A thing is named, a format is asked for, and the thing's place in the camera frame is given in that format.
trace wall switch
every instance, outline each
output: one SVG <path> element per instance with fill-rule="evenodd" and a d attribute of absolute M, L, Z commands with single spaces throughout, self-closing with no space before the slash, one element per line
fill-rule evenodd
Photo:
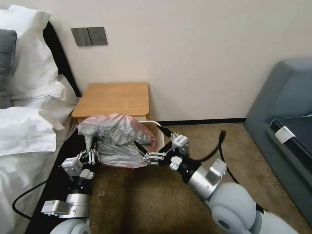
<path fill-rule="evenodd" d="M 88 32 L 93 46 L 108 45 L 104 27 L 88 28 Z"/>
<path fill-rule="evenodd" d="M 108 45 L 104 27 L 72 28 L 77 46 Z"/>

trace carpet floor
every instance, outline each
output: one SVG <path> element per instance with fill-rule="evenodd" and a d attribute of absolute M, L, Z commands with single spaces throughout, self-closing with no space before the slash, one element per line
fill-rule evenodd
<path fill-rule="evenodd" d="M 221 130 L 229 169 L 253 199 L 299 233 L 312 233 L 242 124 L 171 126 L 189 137 L 190 156 L 200 159 L 216 145 Z M 214 162 L 216 154 L 204 165 Z M 225 182 L 232 181 L 226 175 Z M 90 227 L 98 233 L 222 233 L 210 210 L 169 167 L 124 169 L 103 166 L 91 198 Z"/>

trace white pillow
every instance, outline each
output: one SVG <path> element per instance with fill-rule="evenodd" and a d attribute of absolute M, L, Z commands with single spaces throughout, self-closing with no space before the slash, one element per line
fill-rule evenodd
<path fill-rule="evenodd" d="M 0 156 L 54 152 L 56 133 L 64 129 L 49 112 L 28 107 L 0 109 Z"/>
<path fill-rule="evenodd" d="M 8 84 L 12 100 L 61 98 L 65 90 L 57 81 L 58 69 L 43 38 L 49 19 L 48 12 L 22 6 L 12 5 L 8 10 L 0 10 L 0 29 L 15 30 L 18 37 Z"/>

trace trash bag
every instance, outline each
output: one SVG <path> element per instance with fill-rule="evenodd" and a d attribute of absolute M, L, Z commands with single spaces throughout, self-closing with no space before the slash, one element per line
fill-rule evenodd
<path fill-rule="evenodd" d="M 78 134 L 85 137 L 87 150 L 92 138 L 98 138 L 97 150 L 102 164 L 138 168 L 146 166 L 134 141 L 154 151 L 155 137 L 142 123 L 125 114 L 92 116 L 78 125 Z"/>

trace wooden tabletop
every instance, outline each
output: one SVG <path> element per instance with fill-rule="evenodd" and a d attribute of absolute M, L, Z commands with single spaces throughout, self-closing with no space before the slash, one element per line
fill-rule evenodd
<path fill-rule="evenodd" d="M 87 118 L 112 113 L 147 116 L 149 113 L 148 83 L 89 84 L 72 116 Z"/>

